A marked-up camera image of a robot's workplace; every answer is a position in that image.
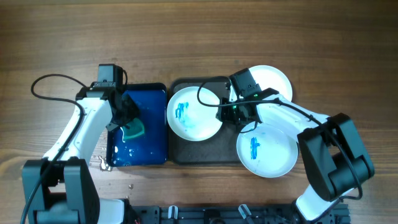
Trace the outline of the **green yellow sponge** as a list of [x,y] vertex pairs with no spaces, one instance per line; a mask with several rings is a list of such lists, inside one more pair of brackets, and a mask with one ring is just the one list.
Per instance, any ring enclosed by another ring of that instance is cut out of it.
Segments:
[[121,127],[122,142],[138,138],[145,133],[144,123],[139,118],[134,118],[127,125]]

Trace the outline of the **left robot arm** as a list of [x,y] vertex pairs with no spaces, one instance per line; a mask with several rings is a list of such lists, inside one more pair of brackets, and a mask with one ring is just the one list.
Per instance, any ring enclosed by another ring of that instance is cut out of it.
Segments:
[[140,222],[128,200],[99,197],[88,168],[104,129],[112,133],[136,127],[139,108],[126,89],[127,73],[115,64],[99,65],[97,81],[82,86],[57,142],[43,158],[23,166],[21,223]]

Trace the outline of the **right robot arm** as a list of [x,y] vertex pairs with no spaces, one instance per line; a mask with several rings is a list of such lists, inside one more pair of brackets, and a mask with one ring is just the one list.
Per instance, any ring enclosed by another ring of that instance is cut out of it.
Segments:
[[374,176],[374,165],[351,118],[318,114],[287,100],[275,88],[262,90],[250,69],[226,78],[236,99],[216,105],[217,118],[234,124],[264,124],[293,140],[301,152],[309,186],[294,202],[301,222],[315,223],[345,199],[361,200],[362,184]]

